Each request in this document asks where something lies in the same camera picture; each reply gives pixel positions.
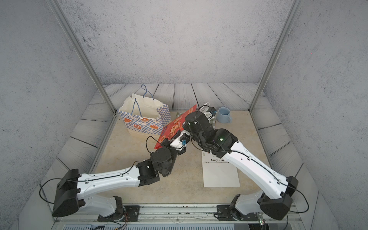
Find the red paper gift bag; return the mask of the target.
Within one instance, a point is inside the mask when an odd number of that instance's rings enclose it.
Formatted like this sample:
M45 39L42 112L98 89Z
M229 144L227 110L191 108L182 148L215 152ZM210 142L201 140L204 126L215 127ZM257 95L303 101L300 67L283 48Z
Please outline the red paper gift bag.
M179 117L173 120L171 123L166 125L163 128L161 135L159 136L158 142L162 143L165 139L172 140L174 136L177 134L177 132L183 131L184 130L183 123L185 122L185 117L188 114L195 112L196 109L197 109L197 105L194 105L189 110L182 113Z

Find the white Happy Every Day bag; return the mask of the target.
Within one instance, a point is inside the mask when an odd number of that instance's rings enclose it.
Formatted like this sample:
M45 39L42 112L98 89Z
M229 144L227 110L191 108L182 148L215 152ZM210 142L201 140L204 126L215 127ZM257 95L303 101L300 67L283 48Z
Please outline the white Happy Every Day bag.
M203 184L206 188L240 187L237 168L216 155L201 151Z

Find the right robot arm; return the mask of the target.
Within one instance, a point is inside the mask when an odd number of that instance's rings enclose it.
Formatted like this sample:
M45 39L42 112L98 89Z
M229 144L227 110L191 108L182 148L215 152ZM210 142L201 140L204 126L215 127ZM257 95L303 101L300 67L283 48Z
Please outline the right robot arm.
M234 197L229 206L233 219L242 220L250 213L259 212L275 220L284 219L299 184L294 176L285 177L272 170L250 153L231 132L224 128L214 129L202 112L188 114L183 128L203 151L232 164L261 188L259 192Z

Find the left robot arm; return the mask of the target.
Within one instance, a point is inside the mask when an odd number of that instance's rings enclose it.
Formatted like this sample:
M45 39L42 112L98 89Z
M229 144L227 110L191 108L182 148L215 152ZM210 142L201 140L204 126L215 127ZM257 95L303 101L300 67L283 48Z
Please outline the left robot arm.
M60 218L86 211L98 214L101 220L122 218L125 212L122 198L116 195L106 198L99 193L159 182L161 176L171 174L177 156L186 152L186 145L184 139L164 140L149 159L122 170L95 174L69 170L57 184L52 216Z

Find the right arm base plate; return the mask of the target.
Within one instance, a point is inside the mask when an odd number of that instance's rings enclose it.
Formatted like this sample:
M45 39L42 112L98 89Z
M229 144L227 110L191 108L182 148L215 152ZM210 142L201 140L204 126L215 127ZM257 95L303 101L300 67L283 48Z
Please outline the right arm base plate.
M244 215L236 208L230 205L217 205L217 212L214 217L219 221L258 221L258 216L255 213Z

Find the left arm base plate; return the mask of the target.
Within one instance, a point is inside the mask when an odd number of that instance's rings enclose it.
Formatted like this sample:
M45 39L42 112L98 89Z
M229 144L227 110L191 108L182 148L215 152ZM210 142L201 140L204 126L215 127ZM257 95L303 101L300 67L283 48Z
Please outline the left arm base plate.
M139 205L123 206L122 208L117 208L116 212L108 217L98 216L98 222L118 222L122 220L123 222L137 222L140 212Z

